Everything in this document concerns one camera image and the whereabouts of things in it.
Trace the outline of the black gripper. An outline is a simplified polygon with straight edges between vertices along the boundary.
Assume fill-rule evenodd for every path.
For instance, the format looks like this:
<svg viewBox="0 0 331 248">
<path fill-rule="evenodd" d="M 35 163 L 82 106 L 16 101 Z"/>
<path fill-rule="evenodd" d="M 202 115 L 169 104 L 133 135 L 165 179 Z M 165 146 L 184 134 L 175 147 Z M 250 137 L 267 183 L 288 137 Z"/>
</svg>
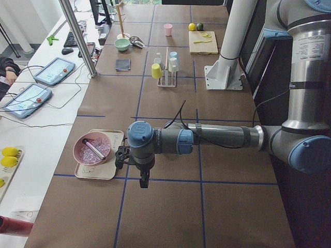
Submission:
<svg viewBox="0 0 331 248">
<path fill-rule="evenodd" d="M 117 169 L 122 169 L 123 165 L 135 166 L 140 170 L 140 188 L 148 188 L 149 184 L 149 170 L 154 167 L 155 158 L 148 163 L 137 162 L 131 152 L 130 146 L 119 146 L 115 153 L 115 166 Z"/>
</svg>

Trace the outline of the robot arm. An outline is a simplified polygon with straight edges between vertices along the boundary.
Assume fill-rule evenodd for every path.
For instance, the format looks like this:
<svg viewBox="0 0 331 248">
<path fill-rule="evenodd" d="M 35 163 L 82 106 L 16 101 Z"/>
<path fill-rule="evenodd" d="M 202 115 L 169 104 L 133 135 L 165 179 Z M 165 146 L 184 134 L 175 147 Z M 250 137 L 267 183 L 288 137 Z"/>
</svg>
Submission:
<svg viewBox="0 0 331 248">
<path fill-rule="evenodd" d="M 293 39 L 288 118 L 282 125 L 232 127 L 173 120 L 154 128 L 136 121 L 127 130 L 128 145 L 115 154 L 115 166 L 134 165 L 140 186 L 146 188 L 156 154 L 189 154 L 194 145 L 211 143 L 254 147 L 306 174 L 329 168 L 329 125 L 323 109 L 330 65 L 330 1 L 268 1 L 264 30 L 267 37 Z"/>
</svg>

